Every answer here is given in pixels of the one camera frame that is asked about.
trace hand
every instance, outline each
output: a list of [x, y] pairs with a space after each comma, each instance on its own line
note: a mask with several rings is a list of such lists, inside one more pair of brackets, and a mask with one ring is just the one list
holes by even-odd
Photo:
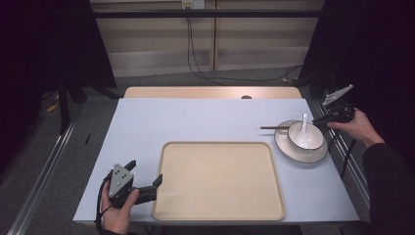
[[[108, 188], [110, 181], [107, 181], [104, 185], [104, 189], [101, 195], [101, 212], [111, 206], [111, 201], [108, 196]], [[125, 201], [124, 206], [121, 209], [109, 208], [103, 214], [104, 227], [107, 230], [113, 231], [118, 234], [127, 234], [129, 223], [130, 223], [130, 213], [131, 208], [134, 206], [134, 203], [138, 198], [138, 189], [134, 189], [130, 195], [128, 195], [127, 200]]]
[[331, 121], [327, 123], [327, 126], [347, 132], [354, 139], [362, 141], [366, 148], [377, 143], [385, 143], [384, 139], [373, 128], [367, 116], [359, 110], [355, 111], [351, 122], [339, 123]]

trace white tabletop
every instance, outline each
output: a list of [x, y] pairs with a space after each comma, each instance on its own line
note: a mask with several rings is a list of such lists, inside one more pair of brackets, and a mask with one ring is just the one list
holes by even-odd
[[[329, 154], [315, 164], [295, 162], [276, 146], [273, 130], [260, 129], [262, 125], [301, 119], [302, 113], [308, 113], [312, 120], [303, 99], [120, 99], [73, 220], [92, 223], [95, 219], [99, 187], [114, 164], [126, 165], [136, 160], [133, 185], [151, 185], [158, 174], [161, 148], [170, 141], [265, 142], [274, 154], [286, 206], [285, 216], [275, 224], [358, 220]], [[153, 217], [152, 207], [153, 203], [133, 207], [131, 220], [167, 224]], [[185, 223], [238, 224], [238, 221]]]

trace white spoon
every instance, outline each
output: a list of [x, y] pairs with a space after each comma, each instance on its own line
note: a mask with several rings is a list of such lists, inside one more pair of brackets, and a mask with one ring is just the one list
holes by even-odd
[[298, 146], [307, 149], [308, 148], [308, 141], [307, 141], [307, 114], [302, 114], [302, 126], [299, 135], [296, 138], [296, 143]]

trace beige tray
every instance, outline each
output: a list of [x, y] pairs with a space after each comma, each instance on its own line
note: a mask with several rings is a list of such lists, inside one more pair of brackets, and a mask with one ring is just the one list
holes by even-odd
[[269, 146], [169, 142], [154, 203], [159, 220], [278, 220], [285, 208]]

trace white bowl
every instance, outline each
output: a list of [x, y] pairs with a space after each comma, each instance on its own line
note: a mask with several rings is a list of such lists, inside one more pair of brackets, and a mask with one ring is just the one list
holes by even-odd
[[324, 142], [323, 133], [321, 133], [321, 130], [311, 123], [307, 123], [307, 127], [305, 130], [306, 136], [307, 136], [307, 147], [304, 148], [303, 146], [300, 145], [300, 143], [297, 143], [296, 139], [297, 139], [297, 136], [299, 136], [301, 132], [301, 126], [302, 126], [301, 121], [290, 125], [290, 128], [288, 129], [288, 136], [290, 140], [297, 147], [305, 149], [305, 150], [315, 150], [315, 149], [320, 148]]

